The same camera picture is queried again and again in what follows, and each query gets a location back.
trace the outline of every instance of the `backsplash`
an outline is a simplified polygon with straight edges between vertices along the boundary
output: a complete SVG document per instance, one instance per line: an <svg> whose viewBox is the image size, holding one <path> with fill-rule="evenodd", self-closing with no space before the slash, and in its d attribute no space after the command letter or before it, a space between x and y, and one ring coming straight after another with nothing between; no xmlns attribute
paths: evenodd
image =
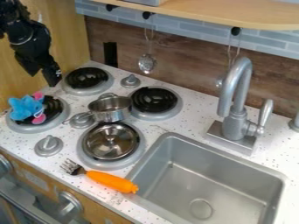
<svg viewBox="0 0 299 224"><path fill-rule="evenodd" d="M126 8L116 8L107 11L105 4L88 0L75 0L79 14L102 18L127 25L150 27L150 19L145 22L142 12ZM230 26L211 24L179 17L154 15L155 30L177 34L193 39L206 40L213 43L227 45ZM243 29L241 47L257 52L279 55L299 60L299 31L259 31Z"/></svg>
<svg viewBox="0 0 299 224"><path fill-rule="evenodd" d="M115 42L118 67L142 74L137 65L146 50L142 28L95 17L86 17L86 24L92 60L103 63L103 43ZM157 66L151 78L219 96L215 81L227 70L225 45L156 31L153 53ZM299 109L298 60L246 49L240 56L254 65L247 105L260 108L270 98L276 114L293 117Z"/></svg>

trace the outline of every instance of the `small pot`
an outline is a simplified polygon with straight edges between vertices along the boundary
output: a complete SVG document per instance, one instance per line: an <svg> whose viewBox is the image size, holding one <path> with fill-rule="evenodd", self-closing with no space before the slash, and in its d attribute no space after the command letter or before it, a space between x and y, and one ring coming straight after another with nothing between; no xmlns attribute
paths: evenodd
<svg viewBox="0 0 299 224"><path fill-rule="evenodd" d="M96 122L115 123L130 116L132 101L126 96L103 94L88 105Z"/></svg>

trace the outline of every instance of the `plush toy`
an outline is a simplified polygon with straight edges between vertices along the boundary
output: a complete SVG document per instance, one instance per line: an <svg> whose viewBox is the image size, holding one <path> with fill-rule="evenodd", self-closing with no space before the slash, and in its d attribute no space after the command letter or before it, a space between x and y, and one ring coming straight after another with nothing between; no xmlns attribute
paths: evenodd
<svg viewBox="0 0 299 224"><path fill-rule="evenodd" d="M22 99L10 98L8 100L12 107L10 112L10 119L14 121L23 121L24 119L34 116L33 124L41 124L45 121L44 114L44 95L37 92L33 97L26 95Z"/></svg>

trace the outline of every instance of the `pot handle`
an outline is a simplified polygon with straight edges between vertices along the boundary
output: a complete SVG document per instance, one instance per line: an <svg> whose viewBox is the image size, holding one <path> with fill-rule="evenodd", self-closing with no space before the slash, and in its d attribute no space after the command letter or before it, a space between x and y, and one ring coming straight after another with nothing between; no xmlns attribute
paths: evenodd
<svg viewBox="0 0 299 224"><path fill-rule="evenodd" d="M108 98L108 97L113 97L113 96L118 96L118 95L114 94L114 93L106 93L106 94L100 95L99 98L98 98L98 100L104 99L104 98Z"/></svg>
<svg viewBox="0 0 299 224"><path fill-rule="evenodd" d="M78 115L78 116L76 117L76 119L83 119L83 118L86 118L86 117L89 117L89 116L92 116L92 115L93 115L93 113L92 113L91 111L88 111L88 112L84 112L84 113ZM70 123L70 121L71 121L72 119L73 119L73 116L72 116L71 118L65 120L62 124L63 124L63 125L66 125L66 124Z"/></svg>

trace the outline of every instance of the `pink ear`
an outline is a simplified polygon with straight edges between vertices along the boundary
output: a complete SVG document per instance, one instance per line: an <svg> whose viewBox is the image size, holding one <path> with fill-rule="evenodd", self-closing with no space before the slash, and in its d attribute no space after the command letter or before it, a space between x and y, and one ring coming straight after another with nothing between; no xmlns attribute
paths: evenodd
<svg viewBox="0 0 299 224"><path fill-rule="evenodd" d="M33 120L32 120L32 123L33 124L41 124L45 121L46 117L45 117L45 114L42 114L41 116L39 117L35 117Z"/></svg>
<svg viewBox="0 0 299 224"><path fill-rule="evenodd" d="M44 94L42 92L36 92L33 94L34 100L38 101L44 98Z"/></svg>

